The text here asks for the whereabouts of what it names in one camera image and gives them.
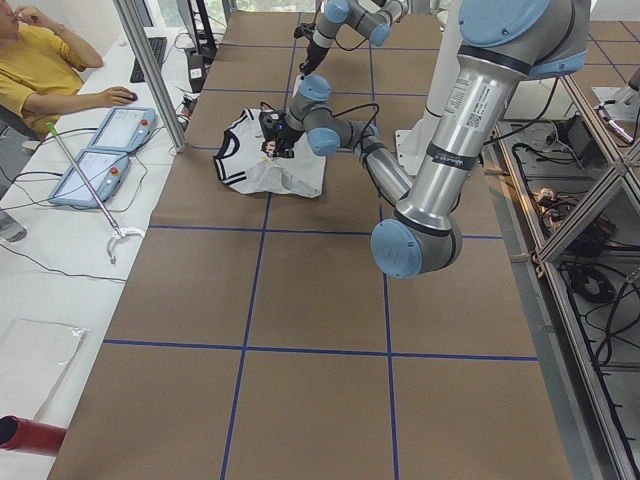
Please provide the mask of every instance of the white table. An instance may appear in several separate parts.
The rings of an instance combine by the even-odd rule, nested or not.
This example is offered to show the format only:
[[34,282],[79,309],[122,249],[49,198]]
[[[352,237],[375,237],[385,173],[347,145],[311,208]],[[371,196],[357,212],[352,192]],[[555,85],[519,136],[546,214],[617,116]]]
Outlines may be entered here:
[[[178,29],[167,28],[147,30],[148,36],[168,38],[162,74],[176,109],[179,108],[184,93],[190,92],[185,54],[174,47],[178,32]],[[178,46],[187,46],[187,41],[185,37],[180,37]],[[88,78],[80,93],[99,92],[110,86],[122,85],[138,95],[138,101],[132,106],[155,106],[146,83],[129,83],[134,56],[126,39],[116,41],[104,56],[104,61],[104,67]],[[98,127],[107,111],[108,109],[95,109],[66,115],[60,119],[56,128],[63,133],[76,128]],[[158,126],[162,125],[159,117]],[[92,133],[64,135],[63,139],[75,154],[87,145]],[[135,226],[146,230],[151,211],[169,174],[174,154],[166,129],[161,129],[138,153],[139,160],[133,159],[120,189],[107,202],[107,207],[112,211],[121,210],[131,202],[145,172],[140,164],[142,162],[148,173],[138,195],[126,212],[113,213],[121,227]],[[60,147],[55,141],[49,141],[38,149],[23,171],[63,173],[68,166],[69,162]],[[22,179],[27,181],[20,185],[34,200],[46,199],[57,182],[57,177],[47,175],[28,175]],[[2,199],[0,206],[10,208],[27,203],[30,203],[29,198],[14,185]],[[112,265],[106,253],[112,228],[99,209],[76,211],[68,207],[32,205],[9,212],[27,228],[28,235],[18,243],[4,245],[31,256],[50,268],[68,273],[126,279],[142,241],[139,237],[130,237],[118,242],[115,248],[117,261]],[[121,282],[68,278],[47,273],[27,259],[0,249],[0,337],[3,328],[16,318],[64,323],[90,330],[54,397],[42,412],[40,421],[62,427],[69,425],[123,287]],[[37,380],[24,379],[25,385]],[[20,392],[2,392],[2,395],[19,394]],[[8,414],[11,412],[0,412],[0,416]],[[0,451],[0,480],[45,479],[52,465],[53,459],[49,457]]]

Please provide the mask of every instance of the red tube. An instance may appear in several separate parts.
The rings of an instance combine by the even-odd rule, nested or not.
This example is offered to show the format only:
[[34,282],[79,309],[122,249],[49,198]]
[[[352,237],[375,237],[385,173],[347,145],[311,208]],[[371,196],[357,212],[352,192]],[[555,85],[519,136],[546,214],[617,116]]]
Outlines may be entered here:
[[55,457],[67,430],[26,418],[0,418],[0,448]]

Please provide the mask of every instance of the person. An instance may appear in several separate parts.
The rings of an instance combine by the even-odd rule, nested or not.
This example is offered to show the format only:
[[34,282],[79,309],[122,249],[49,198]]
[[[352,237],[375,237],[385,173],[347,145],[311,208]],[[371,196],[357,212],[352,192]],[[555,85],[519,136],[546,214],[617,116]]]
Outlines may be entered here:
[[118,86],[78,94],[77,72],[103,65],[100,54],[34,6],[15,9],[0,0],[0,104],[22,118],[41,139],[47,122],[92,108],[124,106],[134,100]]

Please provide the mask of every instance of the hand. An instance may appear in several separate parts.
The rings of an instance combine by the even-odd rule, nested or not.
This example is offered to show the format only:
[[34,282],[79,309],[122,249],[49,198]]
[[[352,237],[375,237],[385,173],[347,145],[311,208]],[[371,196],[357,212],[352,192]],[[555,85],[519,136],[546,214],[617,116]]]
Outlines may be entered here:
[[133,92],[124,87],[107,88],[96,95],[98,96],[98,106],[100,107],[129,105],[135,98]]
[[55,29],[55,27],[60,25],[58,22],[51,20],[33,5],[16,8],[15,12],[13,12],[13,16],[19,22],[36,27],[48,28],[50,30]]

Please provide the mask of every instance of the blue joint cap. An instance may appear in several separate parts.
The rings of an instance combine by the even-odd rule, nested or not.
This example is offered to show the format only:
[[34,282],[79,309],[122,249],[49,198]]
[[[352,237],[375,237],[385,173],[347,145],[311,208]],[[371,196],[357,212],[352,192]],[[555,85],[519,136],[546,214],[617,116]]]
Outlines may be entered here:
[[331,23],[344,23],[349,16],[349,2],[347,0],[329,0],[324,9],[324,18]]
[[575,73],[580,70],[584,66],[586,59],[587,51],[584,50],[570,57],[534,65],[529,72],[529,78],[532,80],[541,80],[543,78],[569,75],[570,73]]
[[307,133],[307,141],[313,153],[326,157],[340,148],[340,136],[327,127],[318,127]]
[[465,0],[458,23],[464,40],[474,47],[497,47],[518,38],[544,14],[551,0]]
[[371,32],[371,37],[369,38],[369,40],[376,47],[381,47],[382,45],[384,45],[384,42],[387,41],[387,38],[389,38],[389,35],[391,35],[391,27],[386,23],[383,23],[382,25],[378,25],[376,28],[373,29],[373,32]]
[[422,251],[413,232],[395,219],[376,225],[371,252],[378,268],[394,278],[413,278],[422,268]]
[[331,96],[331,85],[324,77],[312,73],[304,78],[298,91],[311,101],[326,102]]

